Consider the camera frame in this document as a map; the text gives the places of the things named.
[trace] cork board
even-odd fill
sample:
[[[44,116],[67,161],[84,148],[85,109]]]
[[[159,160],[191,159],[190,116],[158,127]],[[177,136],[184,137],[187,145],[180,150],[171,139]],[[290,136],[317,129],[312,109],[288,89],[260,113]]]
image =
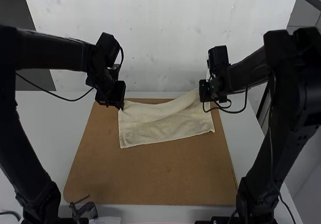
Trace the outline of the cork board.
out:
[[[170,99],[129,99],[157,104]],[[217,110],[215,133],[121,149],[118,110],[94,103],[64,189],[67,202],[235,205],[237,183]]]

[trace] table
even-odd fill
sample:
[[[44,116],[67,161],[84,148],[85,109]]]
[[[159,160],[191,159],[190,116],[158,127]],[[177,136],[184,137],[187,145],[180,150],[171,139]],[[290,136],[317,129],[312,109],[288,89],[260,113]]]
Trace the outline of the table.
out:
[[[60,92],[67,98],[76,98],[83,92]],[[174,98],[184,92],[127,92],[126,97]],[[57,183],[63,193],[73,159],[85,130],[95,93],[78,102],[66,102],[44,92],[17,92],[18,112],[25,132],[45,170]],[[243,107],[244,95],[230,96],[231,110]],[[264,135],[256,120],[250,104],[244,112],[229,115],[220,112],[225,138],[231,155],[238,183],[252,166]],[[15,200],[15,194],[9,181],[0,172],[0,209],[22,212]],[[296,223],[302,223],[291,196],[284,184],[281,189],[283,199],[289,205]],[[151,205],[98,205],[100,216],[119,216],[122,223],[133,222],[187,222],[198,219],[210,220],[213,215],[230,215],[231,207],[204,206],[151,206]],[[71,216],[66,201],[61,201],[60,216]],[[275,209],[275,218],[279,224],[291,224],[291,218],[285,207],[279,203]],[[2,223],[17,223],[12,216],[0,216]]]

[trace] cream cloth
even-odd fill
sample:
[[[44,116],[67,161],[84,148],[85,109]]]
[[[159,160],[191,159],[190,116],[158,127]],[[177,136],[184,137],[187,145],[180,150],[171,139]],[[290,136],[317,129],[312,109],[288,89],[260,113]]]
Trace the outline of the cream cloth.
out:
[[[198,89],[160,104],[125,101],[118,123],[122,149],[214,132],[212,116],[203,112]]]

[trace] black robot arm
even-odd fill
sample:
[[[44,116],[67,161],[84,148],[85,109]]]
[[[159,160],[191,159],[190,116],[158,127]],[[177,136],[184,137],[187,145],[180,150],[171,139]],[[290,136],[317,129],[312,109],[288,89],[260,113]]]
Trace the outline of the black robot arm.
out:
[[[0,167],[23,207],[24,223],[75,222],[58,218],[60,191],[42,167],[20,123],[15,99],[16,70],[46,68],[86,72],[86,84],[97,89],[96,100],[119,109],[123,108],[125,93],[125,83],[118,81],[121,65],[114,64],[119,51],[123,57],[119,43],[106,33],[92,45],[0,26]]]
[[[269,131],[240,181],[239,218],[230,223],[276,223],[273,213],[281,185],[321,123],[320,63],[321,35],[316,28],[299,29],[293,36],[268,32],[264,47],[234,65],[228,63],[225,46],[209,51],[211,79],[200,81],[201,101],[225,102],[229,94],[264,82],[272,97]],[[213,218],[217,224],[228,219]]]

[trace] black cable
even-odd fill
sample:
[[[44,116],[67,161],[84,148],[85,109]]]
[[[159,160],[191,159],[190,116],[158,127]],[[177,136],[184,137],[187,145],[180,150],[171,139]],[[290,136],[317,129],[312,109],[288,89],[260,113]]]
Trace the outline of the black cable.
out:
[[[232,214],[231,214],[231,216],[230,216],[229,221],[227,222],[227,224],[230,224],[231,220],[232,220],[233,217],[236,215],[236,213],[237,213],[237,209],[235,209],[235,210],[232,212]]]
[[[92,87],[92,88],[89,89],[84,95],[80,96],[79,98],[76,98],[76,99],[67,99],[67,98],[61,97],[61,96],[59,96],[59,95],[56,95],[56,94],[54,94],[54,93],[52,93],[52,92],[49,92],[49,91],[45,90],[45,89],[42,88],[42,87],[39,87],[38,85],[34,84],[33,82],[30,82],[28,79],[22,77],[22,76],[21,76],[20,74],[18,74],[18,73],[16,73],[16,75],[17,75],[18,77],[20,77],[22,80],[24,80],[25,82],[27,82],[27,83],[31,84],[32,86],[40,89],[41,91],[46,92],[46,93],[48,93],[48,94],[50,94],[50,95],[52,95],[52,96],[54,96],[54,97],[57,97],[57,98],[59,98],[59,99],[62,99],[62,100],[68,101],[68,102],[76,102],[76,101],[82,99],[84,96],[86,96],[88,93],[90,93],[91,90],[94,89],[94,87]]]
[[[121,47],[121,46],[119,46],[119,47],[120,47],[120,53],[121,53],[121,62],[120,62],[119,67],[121,67],[122,62],[124,61],[124,50],[122,49],[122,47]]]
[[[273,180],[273,145],[272,145],[272,136],[271,136],[271,116],[272,116],[272,108],[273,108],[273,99],[274,99],[274,95],[275,95],[275,86],[276,86],[276,77],[275,77],[275,73],[273,72],[273,70],[271,70],[272,74],[273,74],[273,80],[274,80],[274,84],[273,84],[273,96],[271,94],[271,101],[270,101],[270,106],[269,106],[269,117],[268,117],[268,131],[269,131],[269,139],[270,139],[270,152],[271,152],[271,166],[270,166],[270,178],[271,178],[271,182],[272,185],[274,187],[274,189],[276,190],[276,192],[279,195],[280,201],[281,203],[285,206],[285,208],[287,209],[287,211],[289,212],[293,224],[296,224],[294,216],[290,210],[290,207],[285,203],[285,201],[282,198],[281,192],[279,190],[279,188],[276,186],[274,180]]]
[[[21,219],[20,215],[17,212],[12,210],[0,212],[0,215],[13,215],[18,221],[20,221]]]

